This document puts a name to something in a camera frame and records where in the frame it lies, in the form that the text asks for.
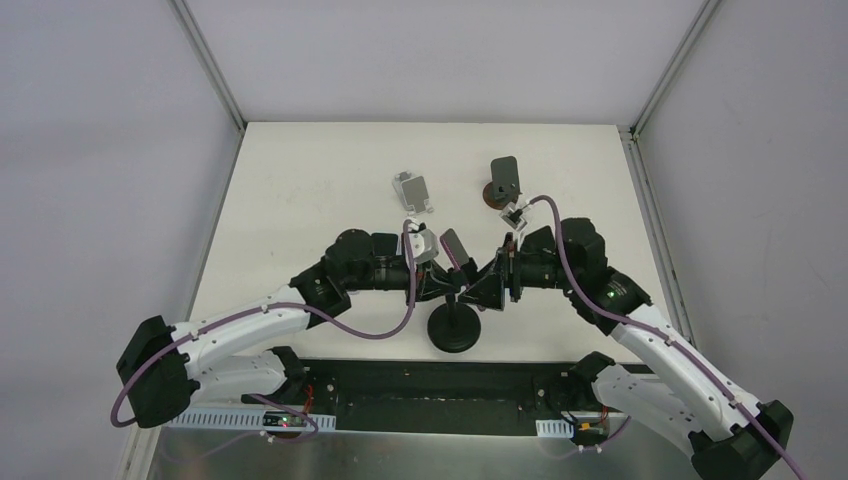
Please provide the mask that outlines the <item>phone with purple case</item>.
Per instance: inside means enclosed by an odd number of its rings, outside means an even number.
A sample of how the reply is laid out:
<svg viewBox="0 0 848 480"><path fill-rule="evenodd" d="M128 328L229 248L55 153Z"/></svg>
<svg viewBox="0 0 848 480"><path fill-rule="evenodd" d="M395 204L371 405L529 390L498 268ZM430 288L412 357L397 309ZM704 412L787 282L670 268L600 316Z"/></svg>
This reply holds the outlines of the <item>phone with purple case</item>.
<svg viewBox="0 0 848 480"><path fill-rule="evenodd" d="M447 229L439 237L439 242L452 266L451 275L457 281L462 281L464 287L470 287L478 277L478 266L466 251L457 232L453 228Z"/></svg>

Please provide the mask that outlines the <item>black pole phone stand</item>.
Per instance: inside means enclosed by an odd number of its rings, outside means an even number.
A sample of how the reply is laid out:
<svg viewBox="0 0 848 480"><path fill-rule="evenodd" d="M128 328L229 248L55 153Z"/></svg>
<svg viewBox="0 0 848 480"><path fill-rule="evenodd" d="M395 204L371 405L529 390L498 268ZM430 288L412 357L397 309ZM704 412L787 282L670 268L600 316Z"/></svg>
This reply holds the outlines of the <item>black pole phone stand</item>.
<svg viewBox="0 0 848 480"><path fill-rule="evenodd" d="M458 301L467 285L464 273L449 271L451 289L444 295L444 303L433 310L427 321L427 335L438 350L458 354L471 349L479 340L481 322L478 313Z"/></svg>

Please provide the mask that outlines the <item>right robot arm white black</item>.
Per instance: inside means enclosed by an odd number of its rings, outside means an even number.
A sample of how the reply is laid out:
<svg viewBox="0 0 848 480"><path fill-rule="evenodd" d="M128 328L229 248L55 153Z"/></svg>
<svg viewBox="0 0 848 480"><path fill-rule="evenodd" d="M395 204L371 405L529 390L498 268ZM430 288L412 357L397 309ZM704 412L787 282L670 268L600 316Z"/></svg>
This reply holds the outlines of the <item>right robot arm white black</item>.
<svg viewBox="0 0 848 480"><path fill-rule="evenodd" d="M792 412L778 400L760 401L696 350L638 284L609 266L605 240L589 219L567 218L560 229L564 257L546 226L522 240L507 234L482 268L455 234L443 234L441 245L467 279L461 301L503 310L526 288L562 291L580 317L657 377L644 382L592 352L567 374L573 405L600 403L626 414L673 444L702 479L761 478L786 450Z"/></svg>

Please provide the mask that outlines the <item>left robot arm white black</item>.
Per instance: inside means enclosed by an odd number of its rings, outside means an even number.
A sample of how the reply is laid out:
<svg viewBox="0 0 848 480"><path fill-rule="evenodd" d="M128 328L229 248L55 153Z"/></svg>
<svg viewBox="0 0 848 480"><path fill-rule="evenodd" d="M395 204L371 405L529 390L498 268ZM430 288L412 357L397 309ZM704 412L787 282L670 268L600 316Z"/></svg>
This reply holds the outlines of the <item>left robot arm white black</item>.
<svg viewBox="0 0 848 480"><path fill-rule="evenodd" d="M142 321L120 355L122 388L110 411L117 428L163 425L191 405L208 400L267 395L297 402L305 390L303 368L289 347L248 356L266 340L329 323L366 340L385 340L410 322L415 306L448 295L456 282L435 259L435 234L405 222L401 234L340 233L320 260L287 284L228 313L168 324ZM406 311L397 326L367 333L339 316L359 291L401 291Z"/></svg>

